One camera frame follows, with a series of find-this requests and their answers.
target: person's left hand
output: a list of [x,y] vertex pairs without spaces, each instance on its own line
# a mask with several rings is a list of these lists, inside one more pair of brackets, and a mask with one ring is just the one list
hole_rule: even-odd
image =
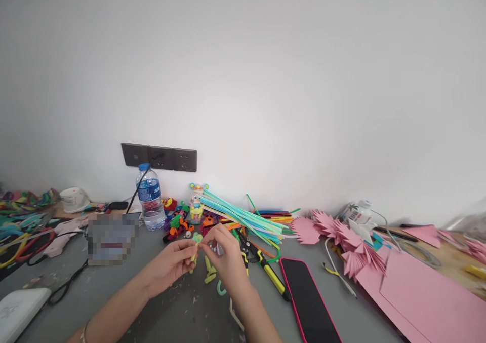
[[171,242],[139,273],[141,283],[147,288],[148,298],[153,298],[163,291],[183,274],[193,270],[196,265],[191,257],[196,254],[196,242],[183,239]]

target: wall outlet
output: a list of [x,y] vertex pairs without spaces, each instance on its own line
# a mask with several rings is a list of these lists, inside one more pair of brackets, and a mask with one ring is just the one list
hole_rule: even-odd
[[174,148],[172,150],[172,166],[174,171],[196,172],[197,151]]
[[148,163],[147,146],[140,144],[122,143],[123,157],[127,166],[138,167],[139,164]]
[[172,158],[173,158],[173,149],[172,148],[164,148],[164,147],[155,147],[155,146],[149,146],[147,147],[148,149],[148,158],[152,159],[155,156],[158,156],[161,154],[160,157],[157,159],[153,160],[151,162],[152,168],[157,168],[157,169],[169,169],[172,170],[174,169],[172,167]]

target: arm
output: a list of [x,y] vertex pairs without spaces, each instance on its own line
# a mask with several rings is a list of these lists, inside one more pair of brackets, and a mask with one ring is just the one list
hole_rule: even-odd
[[[89,321],[85,330],[86,343],[118,341],[152,297],[194,269],[190,259],[196,253],[195,241],[191,239],[169,244]],[[67,343],[81,342],[84,328],[76,331]]]
[[[218,242],[224,249],[222,256],[209,247],[210,241]],[[281,343],[257,290],[251,285],[241,257],[238,240],[223,224],[218,224],[206,234],[200,247],[216,268],[221,281],[238,307],[245,333],[252,343]]]

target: white cup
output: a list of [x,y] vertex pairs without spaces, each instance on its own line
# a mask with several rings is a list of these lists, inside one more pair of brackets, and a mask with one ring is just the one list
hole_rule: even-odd
[[64,212],[72,214],[85,209],[90,204],[88,195],[79,187],[71,187],[61,191],[62,207]]

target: blue bottle cap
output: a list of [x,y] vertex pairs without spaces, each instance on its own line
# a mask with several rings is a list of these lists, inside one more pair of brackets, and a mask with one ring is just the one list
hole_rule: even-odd
[[142,163],[140,165],[138,165],[138,170],[139,171],[146,171],[147,168],[150,167],[150,163]]

